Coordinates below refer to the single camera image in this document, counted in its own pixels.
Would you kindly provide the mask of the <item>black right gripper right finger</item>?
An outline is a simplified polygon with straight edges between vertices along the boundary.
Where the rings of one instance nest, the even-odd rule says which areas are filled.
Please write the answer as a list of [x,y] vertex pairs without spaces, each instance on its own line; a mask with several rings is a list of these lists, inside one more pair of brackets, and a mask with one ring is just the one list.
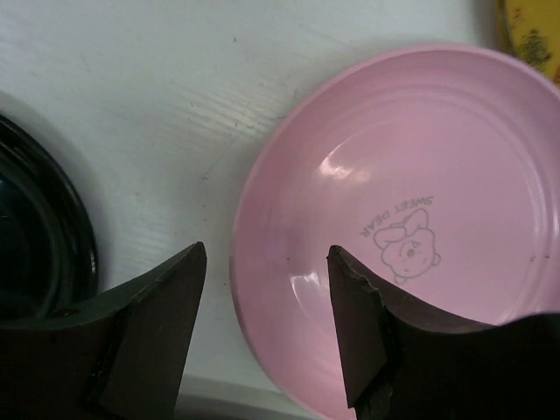
[[488,325],[327,257],[346,401],[359,419],[556,419],[559,317]]

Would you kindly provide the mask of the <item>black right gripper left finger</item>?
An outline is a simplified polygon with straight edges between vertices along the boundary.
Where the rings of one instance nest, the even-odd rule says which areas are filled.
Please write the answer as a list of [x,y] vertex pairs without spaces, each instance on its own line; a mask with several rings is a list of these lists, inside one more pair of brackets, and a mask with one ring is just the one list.
[[2,418],[173,418],[206,272],[196,242],[46,318],[2,323]]

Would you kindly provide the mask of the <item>pink round plate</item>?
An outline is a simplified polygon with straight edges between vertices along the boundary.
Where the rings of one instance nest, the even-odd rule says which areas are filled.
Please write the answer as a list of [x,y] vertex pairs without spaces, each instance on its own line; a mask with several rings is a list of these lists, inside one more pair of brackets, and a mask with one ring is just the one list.
[[257,159],[234,222],[234,307],[292,400],[350,419],[327,279],[340,245],[439,308],[559,308],[559,91],[499,52],[420,45],[331,79]]

